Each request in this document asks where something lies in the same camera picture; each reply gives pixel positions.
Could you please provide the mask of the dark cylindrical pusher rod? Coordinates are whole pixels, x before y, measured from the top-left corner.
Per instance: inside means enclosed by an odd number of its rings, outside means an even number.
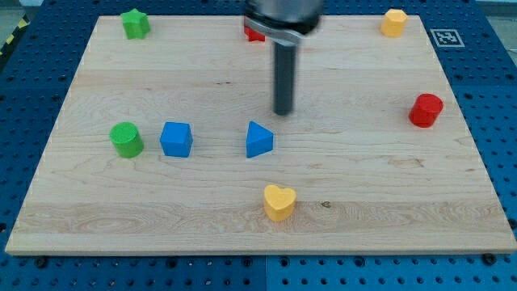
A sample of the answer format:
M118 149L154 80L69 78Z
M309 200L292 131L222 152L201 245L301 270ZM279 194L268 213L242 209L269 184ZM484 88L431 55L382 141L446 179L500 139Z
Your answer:
M279 116L286 116L294 104L297 48L274 43L273 49L273 111Z

